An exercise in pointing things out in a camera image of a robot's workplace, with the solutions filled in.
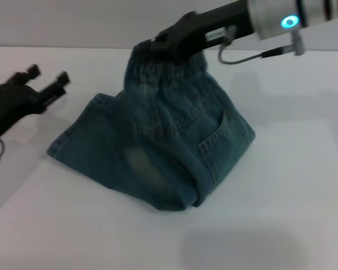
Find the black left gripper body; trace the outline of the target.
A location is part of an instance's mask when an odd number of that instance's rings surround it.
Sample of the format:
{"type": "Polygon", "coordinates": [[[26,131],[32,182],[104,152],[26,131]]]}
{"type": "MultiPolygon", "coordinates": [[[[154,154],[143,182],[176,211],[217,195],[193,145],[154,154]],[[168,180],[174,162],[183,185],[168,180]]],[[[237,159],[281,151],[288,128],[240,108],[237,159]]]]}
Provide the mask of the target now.
{"type": "Polygon", "coordinates": [[[21,118],[41,114],[46,106],[40,102],[39,93],[26,84],[0,85],[0,137],[21,118]]]}

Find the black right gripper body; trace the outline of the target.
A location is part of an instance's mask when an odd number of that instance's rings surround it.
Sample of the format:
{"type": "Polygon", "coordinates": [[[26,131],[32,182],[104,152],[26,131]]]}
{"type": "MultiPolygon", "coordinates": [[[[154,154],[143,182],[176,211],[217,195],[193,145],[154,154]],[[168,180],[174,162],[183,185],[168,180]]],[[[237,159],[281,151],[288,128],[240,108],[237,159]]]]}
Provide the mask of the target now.
{"type": "Polygon", "coordinates": [[[247,1],[235,1],[204,13],[187,13],[170,29],[175,30],[177,43],[202,42],[205,50],[221,43],[218,34],[209,33],[229,26],[236,27],[235,38],[254,33],[247,1]]]}

